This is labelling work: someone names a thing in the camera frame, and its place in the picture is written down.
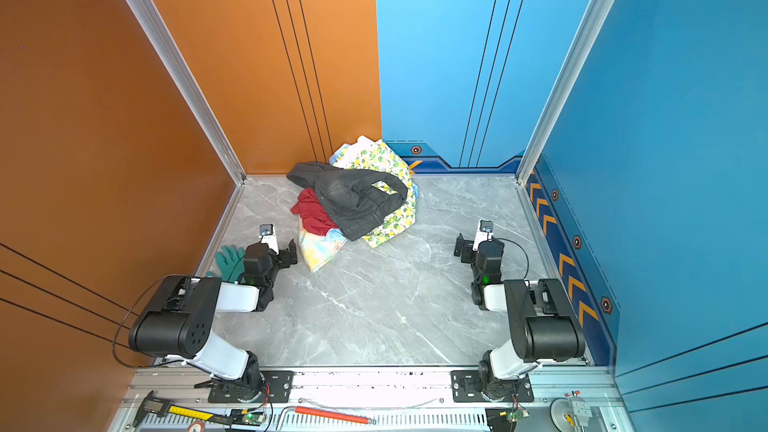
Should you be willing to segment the dark red cloth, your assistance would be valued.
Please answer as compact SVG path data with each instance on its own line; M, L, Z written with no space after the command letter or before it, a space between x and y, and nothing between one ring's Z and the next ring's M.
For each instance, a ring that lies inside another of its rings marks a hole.
M313 188L302 190L290 211L300 218L303 229L310 234L325 236L330 230L338 229L338 225L320 204Z

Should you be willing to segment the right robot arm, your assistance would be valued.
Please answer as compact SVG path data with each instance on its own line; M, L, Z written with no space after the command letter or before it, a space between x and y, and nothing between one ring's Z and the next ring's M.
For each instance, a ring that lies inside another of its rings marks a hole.
M469 392L491 402L530 402L529 374L548 363L583 357L586 339L560 280L502 277L504 246L492 233L480 232L473 240L459 235L454 247L454 255L471 266L473 303L504 313L509 329L509 338L483 355Z

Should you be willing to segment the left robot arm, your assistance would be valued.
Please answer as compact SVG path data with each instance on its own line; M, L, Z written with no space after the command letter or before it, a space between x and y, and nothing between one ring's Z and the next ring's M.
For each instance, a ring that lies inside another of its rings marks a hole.
M198 388L211 403L263 401L268 381L259 359L212 330L218 313L262 312L274 300L278 273L298 263L294 240L284 249L264 241L245 249L244 272L230 283L220 277L163 278L129 333L131 350L186 363L208 374Z

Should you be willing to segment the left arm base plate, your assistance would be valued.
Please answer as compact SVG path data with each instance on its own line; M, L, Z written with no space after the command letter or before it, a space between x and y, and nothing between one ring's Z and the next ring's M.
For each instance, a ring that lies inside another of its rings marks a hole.
M295 373L290 370L260 371L254 380L211 379L207 401L259 405L288 403Z

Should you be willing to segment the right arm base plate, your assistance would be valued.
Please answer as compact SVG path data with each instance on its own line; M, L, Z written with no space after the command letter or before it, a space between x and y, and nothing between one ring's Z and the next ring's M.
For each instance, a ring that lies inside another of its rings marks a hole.
M504 402L533 403L533 387L528 377L499 380L480 376L478 370L450 372L453 401L456 403Z

